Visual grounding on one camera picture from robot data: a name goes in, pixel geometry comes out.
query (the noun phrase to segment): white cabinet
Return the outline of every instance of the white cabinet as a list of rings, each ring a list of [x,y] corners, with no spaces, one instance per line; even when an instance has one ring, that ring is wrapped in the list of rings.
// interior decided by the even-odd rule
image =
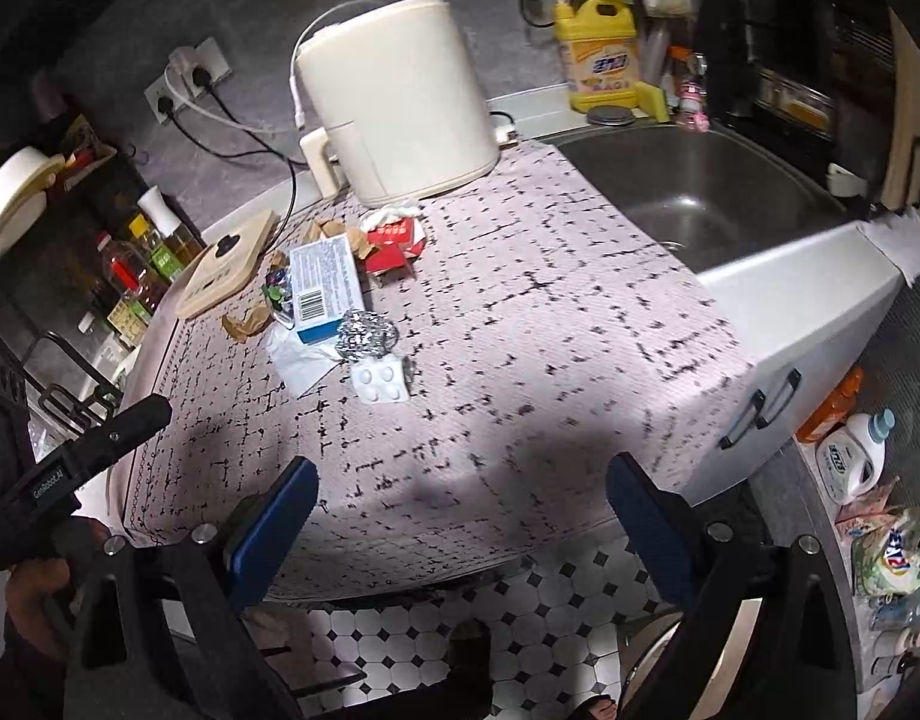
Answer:
[[[780,449],[850,370],[892,302],[893,293],[792,364],[758,367],[735,423],[682,491],[687,502],[732,488]]]

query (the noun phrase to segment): yellow sponge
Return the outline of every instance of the yellow sponge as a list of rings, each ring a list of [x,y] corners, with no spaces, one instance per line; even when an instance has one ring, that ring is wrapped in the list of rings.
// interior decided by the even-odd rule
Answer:
[[[652,116],[660,124],[670,121],[670,112],[666,109],[666,95],[663,89],[648,84],[646,81],[636,81],[636,106],[644,111],[647,116]]]

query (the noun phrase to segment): black cabinet handle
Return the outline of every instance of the black cabinet handle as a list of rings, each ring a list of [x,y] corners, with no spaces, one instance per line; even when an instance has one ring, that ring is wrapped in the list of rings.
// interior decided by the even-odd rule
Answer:
[[[729,449],[731,446],[736,446],[740,443],[740,439],[746,436],[750,432],[750,428],[754,426],[754,422],[759,419],[759,413],[763,410],[763,406],[766,405],[766,395],[763,394],[762,389],[758,389],[754,392],[752,398],[750,398],[750,403],[747,405],[747,410],[753,409],[754,415],[751,417],[750,421],[747,422],[746,427],[740,432],[740,435],[735,439],[730,438],[730,434],[725,435],[720,439],[718,446],[721,449]]]
[[[786,396],[786,400],[783,401],[783,405],[777,409],[777,413],[775,413],[772,418],[765,419],[760,413],[756,415],[756,419],[754,419],[754,422],[756,423],[756,429],[763,430],[763,428],[770,427],[770,425],[772,425],[777,421],[778,418],[780,418],[783,410],[790,405],[790,401],[793,400],[793,396],[797,394],[799,383],[801,383],[802,380],[804,380],[804,376],[802,376],[802,373],[799,372],[799,370],[796,370],[796,368],[788,373],[786,376],[786,383],[790,385],[790,394]]]

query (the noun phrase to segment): white detergent bottle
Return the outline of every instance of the white detergent bottle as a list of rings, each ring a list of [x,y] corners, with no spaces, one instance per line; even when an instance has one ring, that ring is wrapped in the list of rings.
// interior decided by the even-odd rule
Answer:
[[[897,420],[893,412],[855,413],[817,447],[817,467],[826,494],[843,506],[872,490],[883,472],[884,442]]]

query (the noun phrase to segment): metal screw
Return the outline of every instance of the metal screw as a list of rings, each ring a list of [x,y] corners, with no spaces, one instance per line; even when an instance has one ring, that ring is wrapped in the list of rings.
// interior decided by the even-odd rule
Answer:
[[[121,551],[126,545],[127,539],[123,538],[123,536],[111,536],[111,538],[103,542],[104,555],[116,555],[116,553]]]
[[[217,525],[212,522],[205,522],[190,531],[190,538],[193,539],[195,544],[206,544],[208,541],[212,541],[212,538],[216,535]]]
[[[816,536],[800,536],[797,543],[807,555],[816,555],[820,552],[820,542],[817,541]]]
[[[721,544],[726,544],[728,541],[732,541],[733,528],[730,528],[726,522],[711,522],[706,527],[706,534],[712,538],[713,541],[719,541]]]

